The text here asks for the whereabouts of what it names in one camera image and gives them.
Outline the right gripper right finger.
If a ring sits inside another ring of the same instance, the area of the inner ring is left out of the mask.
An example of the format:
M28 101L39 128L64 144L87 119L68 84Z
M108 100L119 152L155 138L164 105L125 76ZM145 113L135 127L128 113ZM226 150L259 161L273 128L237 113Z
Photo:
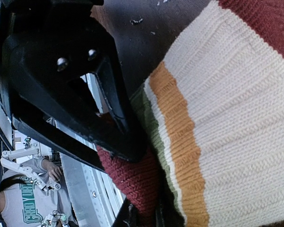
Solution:
M181 227L182 226L182 218L172 208L158 206L156 208L155 214L156 214L156 218L155 218L156 227Z

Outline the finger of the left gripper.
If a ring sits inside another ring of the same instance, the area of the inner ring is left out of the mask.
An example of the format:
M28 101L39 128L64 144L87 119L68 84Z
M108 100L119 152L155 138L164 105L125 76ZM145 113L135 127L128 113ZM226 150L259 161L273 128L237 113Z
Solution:
M145 134L127 96L113 37L94 18L52 33L9 35L2 46L3 76L12 94L14 125L35 133L46 145L84 163L98 158L66 133L46 124L56 119L112 156L137 163L146 154ZM70 84L82 75L96 77L115 126L100 119Z
M104 171L95 150L47 123L42 117L14 115L12 117L12 123L18 131L38 142L96 170Z

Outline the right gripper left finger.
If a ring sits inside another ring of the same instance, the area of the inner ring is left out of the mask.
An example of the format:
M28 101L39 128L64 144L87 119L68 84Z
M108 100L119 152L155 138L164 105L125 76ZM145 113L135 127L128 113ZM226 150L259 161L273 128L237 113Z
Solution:
M136 227L137 208L126 198L112 227Z

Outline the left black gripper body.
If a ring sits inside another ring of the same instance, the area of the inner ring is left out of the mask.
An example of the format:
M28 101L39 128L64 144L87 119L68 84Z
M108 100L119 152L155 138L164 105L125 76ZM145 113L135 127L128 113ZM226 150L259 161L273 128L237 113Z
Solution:
M0 0L0 105L7 114L98 113L82 76L99 67L104 28L90 0Z

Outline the beige striped maroon sock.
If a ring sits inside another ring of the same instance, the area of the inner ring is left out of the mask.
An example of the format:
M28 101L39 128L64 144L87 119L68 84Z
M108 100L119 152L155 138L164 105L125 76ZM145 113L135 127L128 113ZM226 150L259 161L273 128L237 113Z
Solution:
M148 134L142 162L100 160L155 227L284 226L284 0L212 0L131 99Z

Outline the person in grey shirt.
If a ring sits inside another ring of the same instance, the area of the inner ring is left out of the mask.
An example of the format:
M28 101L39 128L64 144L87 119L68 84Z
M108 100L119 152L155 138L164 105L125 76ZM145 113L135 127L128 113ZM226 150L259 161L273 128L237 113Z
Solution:
M0 183L0 216L8 227L37 227L50 213L65 214L71 227L78 226L60 166L45 157L23 162L45 183L58 182L57 191L41 190L25 175L8 170Z

